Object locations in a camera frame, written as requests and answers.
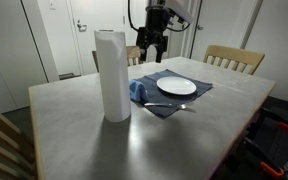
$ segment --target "fork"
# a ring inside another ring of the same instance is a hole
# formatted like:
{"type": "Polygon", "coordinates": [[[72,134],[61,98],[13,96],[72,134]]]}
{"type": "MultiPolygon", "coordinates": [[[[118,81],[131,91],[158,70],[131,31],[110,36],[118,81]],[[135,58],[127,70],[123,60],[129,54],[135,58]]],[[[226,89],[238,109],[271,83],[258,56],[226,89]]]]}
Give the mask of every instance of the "fork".
{"type": "Polygon", "coordinates": [[[192,102],[179,104],[179,105],[168,104],[168,103],[145,103],[144,106],[162,106],[162,107],[170,107],[170,108],[176,107],[178,109],[186,109],[188,106],[192,104],[193,104],[192,102]]]}

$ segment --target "utensil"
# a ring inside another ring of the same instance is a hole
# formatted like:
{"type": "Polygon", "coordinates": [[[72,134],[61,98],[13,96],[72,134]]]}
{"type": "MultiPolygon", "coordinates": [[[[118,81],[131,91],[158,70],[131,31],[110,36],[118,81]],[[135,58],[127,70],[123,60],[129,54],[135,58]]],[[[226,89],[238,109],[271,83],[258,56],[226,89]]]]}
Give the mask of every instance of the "utensil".
{"type": "Polygon", "coordinates": [[[175,76],[163,77],[156,82],[156,85],[163,91],[176,95],[188,95],[196,91],[192,81],[175,76]]]}
{"type": "Polygon", "coordinates": [[[168,104],[168,103],[145,103],[144,106],[162,106],[162,107],[170,107],[170,108],[176,107],[178,109],[186,109],[188,106],[192,104],[193,104],[192,102],[179,104],[179,105],[168,104]]]}

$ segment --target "chair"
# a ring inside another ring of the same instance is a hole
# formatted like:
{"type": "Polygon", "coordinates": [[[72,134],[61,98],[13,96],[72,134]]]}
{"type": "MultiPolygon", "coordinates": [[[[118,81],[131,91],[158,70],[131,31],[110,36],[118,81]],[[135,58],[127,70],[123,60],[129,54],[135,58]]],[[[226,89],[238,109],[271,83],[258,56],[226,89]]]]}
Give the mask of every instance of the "chair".
{"type": "MultiPolygon", "coordinates": [[[[140,61],[140,48],[137,46],[126,46],[126,53],[127,53],[127,65],[137,65],[137,64],[143,64],[143,61],[140,61]]],[[[96,70],[99,72],[99,67],[98,67],[98,60],[97,60],[97,55],[96,51],[92,51],[93,59],[95,62],[96,70]]]]}
{"type": "Polygon", "coordinates": [[[37,179],[34,144],[0,114],[0,178],[37,179]]]}
{"type": "Polygon", "coordinates": [[[251,52],[244,49],[209,45],[203,60],[204,63],[207,63],[209,56],[212,57],[210,64],[224,66],[226,69],[233,65],[232,70],[234,71],[243,72],[249,65],[251,67],[248,74],[253,75],[259,64],[262,62],[265,54],[251,52]]]}

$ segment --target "blue placemat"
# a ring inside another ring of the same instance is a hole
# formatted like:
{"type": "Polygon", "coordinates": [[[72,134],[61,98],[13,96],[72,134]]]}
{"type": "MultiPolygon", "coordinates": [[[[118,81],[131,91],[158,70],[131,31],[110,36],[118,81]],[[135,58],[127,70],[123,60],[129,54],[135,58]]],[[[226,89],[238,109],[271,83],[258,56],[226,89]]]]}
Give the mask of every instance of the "blue placemat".
{"type": "MultiPolygon", "coordinates": [[[[174,105],[194,101],[196,98],[198,98],[199,96],[201,96],[202,94],[204,94],[206,91],[210,90],[213,87],[211,83],[204,83],[191,78],[187,78],[168,69],[135,80],[140,81],[144,84],[148,94],[148,102],[169,103],[174,105]],[[164,92],[163,90],[157,87],[156,82],[160,78],[168,76],[181,77],[192,81],[196,85],[196,91],[189,95],[174,95],[164,92]]],[[[176,107],[170,108],[161,106],[147,106],[146,109],[148,109],[149,111],[151,111],[152,113],[154,113],[159,117],[168,117],[178,110],[176,107]]]]}

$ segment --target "door handle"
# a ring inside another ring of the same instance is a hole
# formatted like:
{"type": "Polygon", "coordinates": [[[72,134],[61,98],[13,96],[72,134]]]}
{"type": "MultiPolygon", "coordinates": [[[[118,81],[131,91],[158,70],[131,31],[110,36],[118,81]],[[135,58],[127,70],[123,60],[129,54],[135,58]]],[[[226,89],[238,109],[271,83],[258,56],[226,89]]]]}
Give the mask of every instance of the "door handle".
{"type": "Polygon", "coordinates": [[[204,27],[202,27],[202,26],[200,26],[200,25],[197,25],[197,26],[196,26],[196,29],[197,29],[197,30],[203,30],[204,27]]]}
{"type": "Polygon", "coordinates": [[[77,21],[77,27],[80,32],[84,32],[87,30],[87,25],[82,25],[80,20],[77,21]]]}

